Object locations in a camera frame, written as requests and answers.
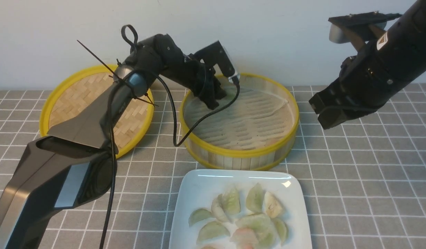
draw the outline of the dumpling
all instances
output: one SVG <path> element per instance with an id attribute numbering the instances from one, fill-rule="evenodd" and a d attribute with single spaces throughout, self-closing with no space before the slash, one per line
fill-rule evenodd
<path id="1" fill-rule="evenodd" d="M 222 194 L 214 198 L 213 202 L 211 203 L 211 212 L 213 213 L 213 216 L 218 221 L 230 222 L 228 217 L 225 215 L 224 210 L 222 209 L 221 200 L 222 200 Z"/>
<path id="2" fill-rule="evenodd" d="M 285 222 L 283 222 L 279 218 L 273 219 L 273 223 L 274 223 L 274 226 L 276 227 L 279 238 L 281 239 L 281 244 L 285 243 L 285 241 L 287 240 L 287 237 L 288 237 L 287 225 L 285 224 Z"/>
<path id="3" fill-rule="evenodd" d="M 239 244 L 237 249 L 254 249 L 253 244 Z"/>
<path id="4" fill-rule="evenodd" d="M 209 222 L 200 229 L 199 235 L 197 236 L 197 244 L 224 235 L 230 236 L 230 232 L 224 225 L 217 221 Z"/>
<path id="5" fill-rule="evenodd" d="M 240 213 L 239 191 L 236 186 L 232 186 L 222 195 L 222 208 L 229 215 Z"/>
<path id="6" fill-rule="evenodd" d="M 259 243 L 254 230 L 248 227 L 237 228 L 230 241 L 239 245 Z"/>
<path id="7" fill-rule="evenodd" d="M 246 227 L 254 230 L 259 240 L 255 248 L 270 248 L 276 242 L 276 228 L 266 214 L 244 216 L 236 221 L 236 225 L 239 228 Z"/>
<path id="8" fill-rule="evenodd" d="M 265 193 L 264 203 L 265 211 L 270 218 L 276 218 L 284 212 L 282 204 L 277 200 L 274 194 L 270 192 Z"/>
<path id="9" fill-rule="evenodd" d="M 188 220 L 188 224 L 191 227 L 197 222 L 200 222 L 204 219 L 208 219 L 211 217 L 213 217 L 213 215 L 211 214 L 210 211 L 206 210 L 205 208 L 199 208 L 191 213 L 190 218 Z"/>
<path id="10" fill-rule="evenodd" d="M 264 199 L 264 191 L 262 189 L 262 186 L 259 183 L 257 183 L 248 192 L 248 195 L 245 201 L 246 208 L 248 208 L 248 210 L 253 211 L 255 213 L 261 213 L 263 199 Z"/>
<path id="11" fill-rule="evenodd" d="M 276 242 L 276 234 L 271 232 L 263 238 L 259 244 L 256 245 L 256 249 L 270 249 Z"/>

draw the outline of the warning label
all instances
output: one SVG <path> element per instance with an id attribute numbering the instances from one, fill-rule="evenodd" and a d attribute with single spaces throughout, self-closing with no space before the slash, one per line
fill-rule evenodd
<path id="1" fill-rule="evenodd" d="M 377 41 L 377 50 L 380 50 L 388 43 L 388 33 L 382 35 L 382 37 Z"/>

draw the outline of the white plate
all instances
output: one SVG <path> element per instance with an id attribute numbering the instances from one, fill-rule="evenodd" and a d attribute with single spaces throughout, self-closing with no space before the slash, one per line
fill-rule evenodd
<path id="1" fill-rule="evenodd" d="M 171 228 L 170 249 L 200 249 L 207 245 L 217 249 L 235 249 L 236 245 L 230 242 L 230 238 L 213 239 L 197 245 L 199 230 L 214 219 L 203 220 L 192 227 L 189 227 L 188 219 L 198 208 L 210 210 L 213 199 L 235 184 L 240 192 L 241 213 L 232 217 L 233 224 L 224 223 L 233 234 L 237 229 L 234 221 L 250 214 L 245 208 L 245 199 L 250 188 L 256 183 L 260 183 L 265 191 L 275 194 L 286 209 L 281 218 L 288 225 L 289 237 L 282 246 L 278 238 L 273 249 L 311 249 L 305 200 L 300 184 L 294 176 L 278 172 L 210 169 L 192 170 L 182 180 Z"/>

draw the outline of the woven bamboo base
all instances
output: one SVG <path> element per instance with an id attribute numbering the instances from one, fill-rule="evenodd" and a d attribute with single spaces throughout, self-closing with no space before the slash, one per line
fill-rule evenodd
<path id="1" fill-rule="evenodd" d="M 113 79 L 109 77 L 110 75 L 112 74 L 108 72 L 91 74 L 65 89 L 53 105 L 48 120 L 48 128 L 74 118 L 82 112 L 85 107 L 112 85 Z M 150 104 L 136 99 L 130 102 L 114 128 L 115 142 L 119 151 L 122 151 L 122 148 L 129 143 L 138 142 L 133 140 L 143 129 L 148 111 L 153 111 Z"/>

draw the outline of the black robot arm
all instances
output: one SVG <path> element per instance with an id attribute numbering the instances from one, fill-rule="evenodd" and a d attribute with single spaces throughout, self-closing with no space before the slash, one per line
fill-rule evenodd
<path id="1" fill-rule="evenodd" d="M 398 17 L 387 32 L 377 26 Z M 324 129 L 376 112 L 426 71 L 426 0 L 403 15 L 371 12 L 329 21 L 358 55 L 347 58 L 339 77 L 309 100 Z"/>
<path id="2" fill-rule="evenodd" d="M 204 51 L 206 56 L 217 53 L 217 62 L 208 60 L 206 65 L 184 55 L 169 35 L 136 40 L 137 35 L 129 57 L 115 70 L 112 86 L 75 118 L 53 126 L 48 136 L 27 145 L 0 198 L 0 249 L 37 249 L 53 215 L 108 191 L 113 174 L 109 127 L 117 123 L 131 99 L 146 94 L 159 74 L 192 90 L 210 109 L 225 96 L 213 66 L 226 67 L 224 75 L 238 81 L 218 41 Z"/>

